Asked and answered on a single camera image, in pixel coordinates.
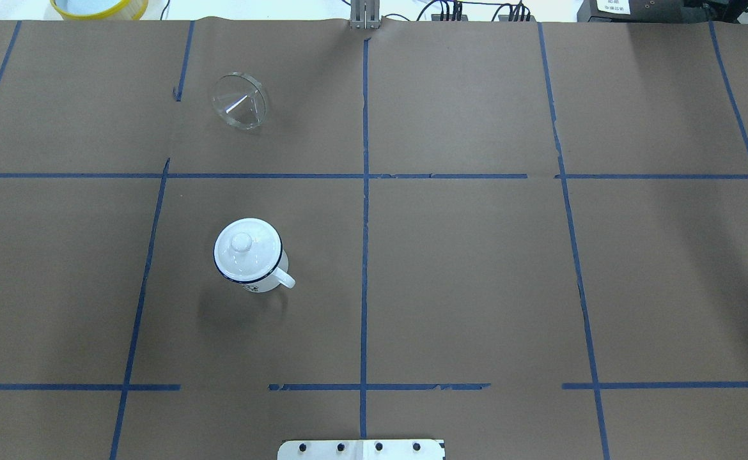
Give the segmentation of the brown paper table cover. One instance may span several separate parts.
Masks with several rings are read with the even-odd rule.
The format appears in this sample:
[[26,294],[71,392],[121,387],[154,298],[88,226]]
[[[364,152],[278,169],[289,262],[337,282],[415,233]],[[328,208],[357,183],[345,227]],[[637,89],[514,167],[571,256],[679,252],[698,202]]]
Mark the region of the brown paper table cover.
[[748,24],[0,21],[0,459],[331,438],[748,459]]

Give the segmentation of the yellow tape roll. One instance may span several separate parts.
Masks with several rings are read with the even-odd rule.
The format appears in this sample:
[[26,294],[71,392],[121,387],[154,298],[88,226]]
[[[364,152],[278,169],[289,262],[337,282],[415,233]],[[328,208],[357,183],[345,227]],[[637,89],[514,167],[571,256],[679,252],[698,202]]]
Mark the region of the yellow tape roll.
[[149,1],[50,1],[65,20],[140,20]]

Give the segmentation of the clear plastic funnel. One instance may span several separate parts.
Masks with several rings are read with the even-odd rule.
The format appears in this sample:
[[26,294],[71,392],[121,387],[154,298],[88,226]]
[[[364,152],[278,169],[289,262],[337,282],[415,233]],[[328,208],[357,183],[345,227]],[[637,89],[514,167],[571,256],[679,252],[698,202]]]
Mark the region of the clear plastic funnel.
[[248,73],[233,72],[219,77],[212,87],[210,101],[218,117],[233,128],[259,128],[269,116],[269,96],[260,81]]

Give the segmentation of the aluminium frame post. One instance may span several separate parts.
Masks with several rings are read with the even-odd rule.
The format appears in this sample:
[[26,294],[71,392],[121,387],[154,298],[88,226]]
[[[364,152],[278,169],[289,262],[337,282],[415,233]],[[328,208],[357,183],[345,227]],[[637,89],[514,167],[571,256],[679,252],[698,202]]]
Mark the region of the aluminium frame post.
[[382,15],[379,0],[348,0],[350,28],[356,30],[380,29]]

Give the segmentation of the black box device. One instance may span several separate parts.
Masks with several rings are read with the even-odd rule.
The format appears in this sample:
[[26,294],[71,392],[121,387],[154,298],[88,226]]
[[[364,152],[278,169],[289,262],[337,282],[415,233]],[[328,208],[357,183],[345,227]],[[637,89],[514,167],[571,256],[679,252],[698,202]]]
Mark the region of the black box device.
[[683,1],[584,1],[577,22],[681,24]]

